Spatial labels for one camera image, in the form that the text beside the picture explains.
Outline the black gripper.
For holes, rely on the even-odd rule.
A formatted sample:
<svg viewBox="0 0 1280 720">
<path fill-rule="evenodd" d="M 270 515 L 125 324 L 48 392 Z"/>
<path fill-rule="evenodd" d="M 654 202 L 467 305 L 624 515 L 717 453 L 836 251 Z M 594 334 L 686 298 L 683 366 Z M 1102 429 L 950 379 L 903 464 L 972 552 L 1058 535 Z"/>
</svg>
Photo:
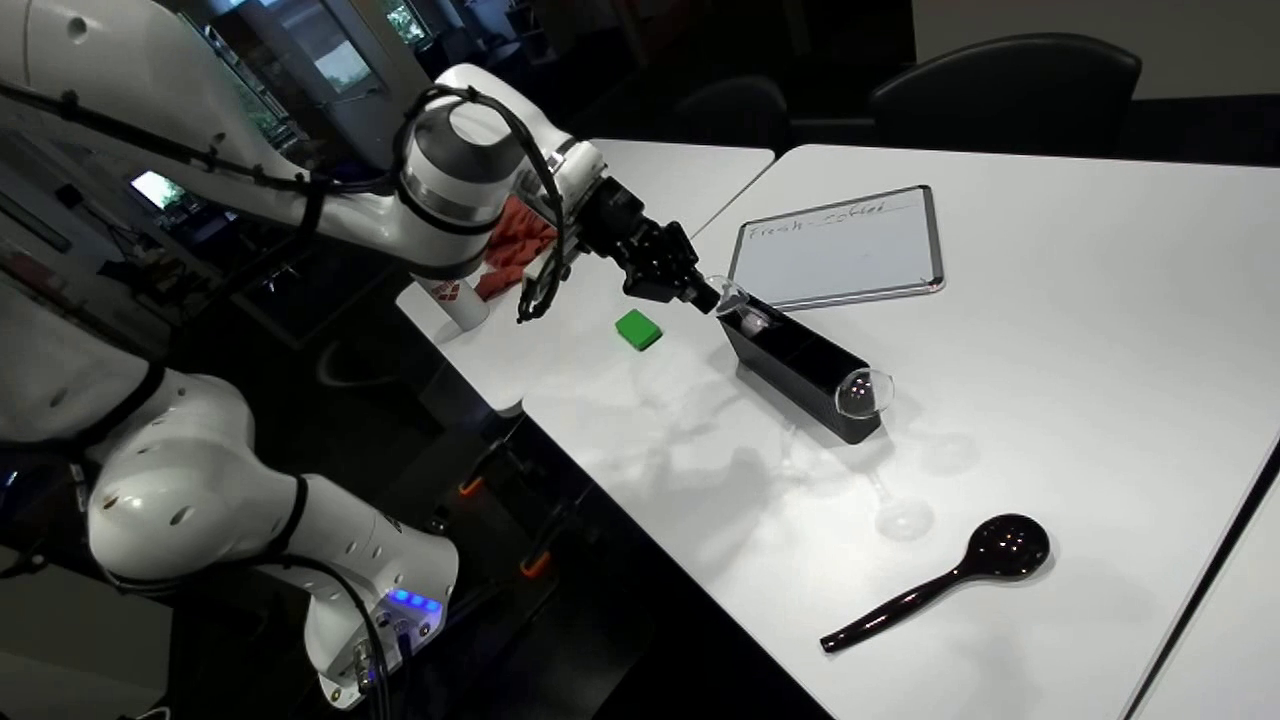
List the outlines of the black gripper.
<svg viewBox="0 0 1280 720">
<path fill-rule="evenodd" d="M 624 273 L 624 290 L 642 298 L 686 298 L 719 307 L 719 288 L 694 275 L 694 251 L 678 222 L 654 222 L 620 179 L 600 179 L 574 210 L 579 243 Z"/>
</svg>

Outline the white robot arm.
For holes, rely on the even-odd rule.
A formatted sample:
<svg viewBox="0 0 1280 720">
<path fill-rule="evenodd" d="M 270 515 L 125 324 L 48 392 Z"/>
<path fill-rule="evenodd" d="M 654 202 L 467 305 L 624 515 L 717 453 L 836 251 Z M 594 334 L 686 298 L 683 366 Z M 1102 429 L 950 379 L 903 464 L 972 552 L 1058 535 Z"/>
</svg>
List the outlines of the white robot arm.
<svg viewBox="0 0 1280 720">
<path fill-rule="evenodd" d="M 4 122 L 118 166 L 154 170 L 282 236 L 341 239 L 423 284 L 475 273 L 513 199 L 556 243 L 522 278 L 536 318 L 584 251 L 609 256 L 642 298 L 698 311 L 717 288 L 674 222 L 654 222 L 594 142 L 556 126 L 475 63 L 450 63 L 390 133 L 390 170 L 334 182 L 266 142 L 234 75 L 160 0 L 0 0 Z M 243 394 L 4 296 L 4 436 L 71 461 L 96 567 L 125 592 L 264 567 L 308 596 L 302 654 L 318 697 L 351 713 L 449 624 L 459 546 L 362 504 L 318 470 L 250 453 Z"/>
</svg>

